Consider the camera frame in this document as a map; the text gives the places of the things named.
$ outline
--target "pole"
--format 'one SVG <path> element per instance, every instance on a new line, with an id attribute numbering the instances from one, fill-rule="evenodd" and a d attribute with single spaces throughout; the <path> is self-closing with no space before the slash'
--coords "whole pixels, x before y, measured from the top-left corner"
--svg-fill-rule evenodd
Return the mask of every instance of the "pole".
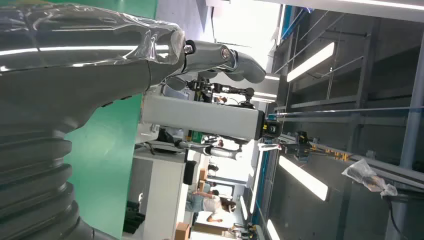
<path id="1" fill-rule="evenodd" d="M 413 83 L 412 97 L 408 120 L 406 123 L 405 137 L 403 138 L 402 154 L 399 166 L 405 169 L 412 169 L 415 161 L 415 149 L 417 146 L 418 132 L 422 116 L 422 106 L 424 102 L 424 34 L 422 36 L 421 50 L 419 51 L 418 65 L 416 67 L 415 81 Z M 407 205 L 405 203 L 393 203 L 393 218 L 397 227 L 404 229 Z M 390 216 L 387 221 L 385 240 L 399 240 L 401 236 L 395 230 Z"/>

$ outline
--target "cardboard box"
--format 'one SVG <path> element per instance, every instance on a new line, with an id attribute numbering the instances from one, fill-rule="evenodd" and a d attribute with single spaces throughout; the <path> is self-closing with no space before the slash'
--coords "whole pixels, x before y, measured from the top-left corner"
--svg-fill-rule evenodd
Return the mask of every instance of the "cardboard box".
<path id="1" fill-rule="evenodd" d="M 190 225 L 179 222 L 176 224 L 175 240 L 188 240 L 190 233 Z"/>
<path id="2" fill-rule="evenodd" d="M 199 192 L 203 192 L 203 190 L 205 189 L 205 181 L 200 180 L 198 188 L 199 188 Z"/>
<path id="3" fill-rule="evenodd" d="M 200 175 L 199 175 L 199 180 L 207 180 L 208 179 L 208 171 L 204 168 L 200 169 Z"/>

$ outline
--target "ceiling light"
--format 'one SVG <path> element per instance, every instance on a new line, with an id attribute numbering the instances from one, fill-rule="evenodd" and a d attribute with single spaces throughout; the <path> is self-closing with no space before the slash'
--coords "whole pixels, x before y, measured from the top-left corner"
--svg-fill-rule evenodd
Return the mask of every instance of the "ceiling light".
<path id="1" fill-rule="evenodd" d="M 283 31 L 283 26 L 284 26 L 285 13 L 286 13 L 286 5 L 283 4 L 281 6 L 281 18 L 279 20 L 279 26 L 278 26 L 277 46 L 280 45 L 280 42 L 281 42 L 281 34 L 282 34 L 282 31 Z"/>
<path id="2" fill-rule="evenodd" d="M 307 187 L 311 192 L 317 195 L 321 200 L 325 201 L 327 199 L 329 191 L 329 187 L 327 185 L 283 156 L 279 157 L 278 163 L 283 169 Z"/>
<path id="3" fill-rule="evenodd" d="M 263 93 L 263 92 L 257 92 L 257 91 L 255 91 L 254 94 L 258 95 L 258 96 L 277 98 L 277 95 L 275 95 L 275 94 L 269 94 L 269 93 Z"/>
<path id="4" fill-rule="evenodd" d="M 277 234 L 276 228 L 270 219 L 268 219 L 268 223 L 266 224 L 266 229 L 268 230 L 269 236 L 272 240 L 280 240 L 280 237 Z"/>
<path id="5" fill-rule="evenodd" d="M 249 165 L 249 167 L 250 167 L 250 169 L 249 169 L 249 175 L 251 177 L 253 177 L 255 175 L 255 170 L 253 170 L 253 167 L 252 166 Z"/>
<path id="6" fill-rule="evenodd" d="M 296 67 L 293 71 L 289 72 L 287 74 L 287 82 L 290 82 L 291 80 L 299 77 L 301 74 L 305 73 L 309 69 L 315 67 L 316 65 L 320 64 L 322 61 L 331 57 L 334 53 L 334 46 L 335 46 L 334 42 L 330 43 L 329 45 L 321 49 L 321 51 L 319 51 L 317 54 L 313 55 L 304 63 Z"/>
<path id="7" fill-rule="evenodd" d="M 262 153 L 263 151 L 259 152 L 259 159 L 257 160 L 257 168 L 256 168 L 256 176 L 254 178 L 254 184 L 253 184 L 253 193 L 252 193 L 252 199 L 250 201 L 250 213 L 253 213 L 253 210 L 255 209 L 255 202 L 256 202 L 256 192 L 258 191 L 258 181 L 259 181 L 259 175 L 261 170 L 261 164 L 262 164 Z"/>
<path id="8" fill-rule="evenodd" d="M 244 220 L 248 219 L 248 210 L 246 208 L 245 200 L 243 199 L 243 196 L 240 196 L 240 203 L 241 203 L 241 211 L 243 212 Z"/>
<path id="9" fill-rule="evenodd" d="M 52 46 L 40 47 L 41 51 L 64 51 L 64 50 L 134 50 L 138 46 Z"/>
<path id="10" fill-rule="evenodd" d="M 265 79 L 277 80 L 277 81 L 280 80 L 280 78 L 277 76 L 268 76 L 268 75 L 265 76 Z"/>
<path id="11" fill-rule="evenodd" d="M 376 1 L 376 0 L 338 0 L 338 1 L 358 3 L 358 4 L 379 5 L 379 6 L 394 7 L 394 8 L 401 8 L 401 9 L 424 10 L 424 6 L 404 4 L 404 3 L 396 3 L 396 2 L 388 2 L 388 1 Z"/>
<path id="12" fill-rule="evenodd" d="M 12 49 L 0 51 L 0 56 L 3 55 L 11 55 L 11 54 L 21 54 L 21 53 L 29 53 L 29 52 L 37 52 L 37 48 L 23 48 L 23 49 Z"/>

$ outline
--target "black bag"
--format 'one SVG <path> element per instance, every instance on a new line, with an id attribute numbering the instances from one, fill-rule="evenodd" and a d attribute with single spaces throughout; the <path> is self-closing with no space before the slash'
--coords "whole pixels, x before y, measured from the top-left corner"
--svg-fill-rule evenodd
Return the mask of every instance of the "black bag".
<path id="1" fill-rule="evenodd" d="M 184 178 L 182 182 L 187 185 L 193 184 L 193 175 L 195 174 L 196 161 L 187 161 L 185 163 Z"/>

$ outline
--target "plastic bag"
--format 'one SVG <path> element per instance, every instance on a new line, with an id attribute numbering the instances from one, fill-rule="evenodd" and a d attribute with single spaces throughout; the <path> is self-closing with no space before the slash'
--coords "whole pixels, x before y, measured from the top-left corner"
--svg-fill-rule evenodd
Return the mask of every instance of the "plastic bag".
<path id="1" fill-rule="evenodd" d="M 74 3 L 0 7 L 0 72 L 178 63 L 184 31 L 174 23 Z"/>
<path id="2" fill-rule="evenodd" d="M 398 191 L 391 184 L 386 184 L 383 178 L 377 176 L 365 159 L 350 165 L 342 173 L 356 182 L 363 184 L 371 192 L 380 192 L 381 196 L 396 196 Z"/>

